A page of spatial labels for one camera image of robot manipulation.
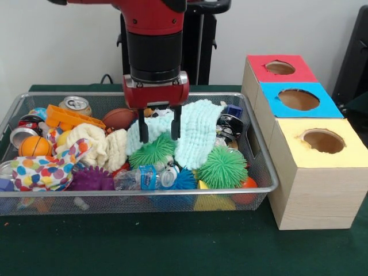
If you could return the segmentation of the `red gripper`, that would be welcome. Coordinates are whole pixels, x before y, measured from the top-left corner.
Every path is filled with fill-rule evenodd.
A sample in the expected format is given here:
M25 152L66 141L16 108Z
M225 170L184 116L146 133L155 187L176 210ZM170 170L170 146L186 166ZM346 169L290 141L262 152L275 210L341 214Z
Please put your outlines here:
M189 79L185 71L178 78L166 83L148 84L133 80L130 75L123 75L122 87L125 102L130 109L139 109L140 142L148 143L148 126L145 123L145 108L151 106L174 106L174 118L171 122L171 138L178 140L181 136L182 104L189 95Z

